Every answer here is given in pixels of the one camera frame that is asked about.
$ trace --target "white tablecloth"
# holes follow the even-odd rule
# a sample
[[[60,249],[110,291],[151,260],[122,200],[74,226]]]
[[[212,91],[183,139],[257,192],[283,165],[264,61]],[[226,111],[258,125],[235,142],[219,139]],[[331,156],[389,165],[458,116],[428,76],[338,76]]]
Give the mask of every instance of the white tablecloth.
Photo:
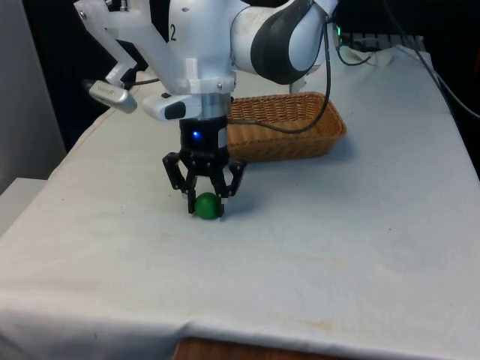
[[[324,70],[307,82],[323,92]],[[200,336],[477,359],[480,187],[441,94],[399,52],[334,58],[331,99],[349,131],[333,152],[250,165],[214,222],[187,214],[162,166],[178,124],[99,118],[0,239],[0,358],[161,359]]]

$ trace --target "white wall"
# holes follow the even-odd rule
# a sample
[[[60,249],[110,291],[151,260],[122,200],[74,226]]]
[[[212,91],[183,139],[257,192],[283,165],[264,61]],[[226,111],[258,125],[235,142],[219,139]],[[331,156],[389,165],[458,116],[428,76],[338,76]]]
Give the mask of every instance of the white wall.
[[[64,156],[21,0],[0,0],[0,194],[16,177],[46,179]]]

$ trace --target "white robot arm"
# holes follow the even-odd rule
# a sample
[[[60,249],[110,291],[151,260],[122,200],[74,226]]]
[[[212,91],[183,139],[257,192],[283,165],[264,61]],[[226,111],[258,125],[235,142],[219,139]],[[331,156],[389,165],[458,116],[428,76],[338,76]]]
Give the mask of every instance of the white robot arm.
[[[122,0],[115,12],[106,0],[79,0],[75,7],[85,27],[118,62],[106,76],[109,84],[96,82],[90,94],[125,112],[135,109],[121,87],[136,63],[116,40],[132,43],[169,92],[147,97],[143,109],[160,121],[180,121],[181,151],[163,159],[172,186],[187,195],[193,213],[197,176],[208,176],[222,215],[221,200],[235,195],[245,168],[230,160],[227,149],[234,70],[294,83],[317,60],[324,25],[337,2],[289,0],[268,8],[241,0],[171,0],[167,43],[152,24],[149,0]],[[186,178],[179,161],[187,167]],[[233,173],[229,186],[226,166]]]

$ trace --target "wicker basket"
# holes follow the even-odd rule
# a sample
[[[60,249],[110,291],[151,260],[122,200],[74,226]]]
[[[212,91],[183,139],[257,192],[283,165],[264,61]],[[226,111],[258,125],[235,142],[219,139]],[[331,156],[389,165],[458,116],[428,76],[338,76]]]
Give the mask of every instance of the wicker basket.
[[[285,129],[299,129],[318,115],[325,97],[316,92],[245,97],[233,101],[231,120],[257,120]],[[229,125],[232,158],[247,162],[282,161],[323,156],[332,150],[347,128],[332,103],[313,129],[289,135],[255,125]]]

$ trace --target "dark background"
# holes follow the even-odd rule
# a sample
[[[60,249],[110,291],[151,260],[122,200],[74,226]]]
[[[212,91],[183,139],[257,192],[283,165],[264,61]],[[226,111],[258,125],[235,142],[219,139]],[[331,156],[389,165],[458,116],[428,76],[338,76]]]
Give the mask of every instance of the dark background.
[[[252,5],[278,6],[285,0],[250,0]],[[24,0],[25,11],[61,134],[69,149],[82,132],[106,110],[81,86],[84,79],[103,79],[113,58],[87,33],[74,0]],[[480,113],[480,1],[389,0],[406,32],[424,35],[438,73],[467,106]],[[152,21],[166,37],[168,0],[151,0]],[[380,0],[340,0],[337,22],[345,32],[398,31]],[[455,119],[480,175],[480,121],[452,103]]]

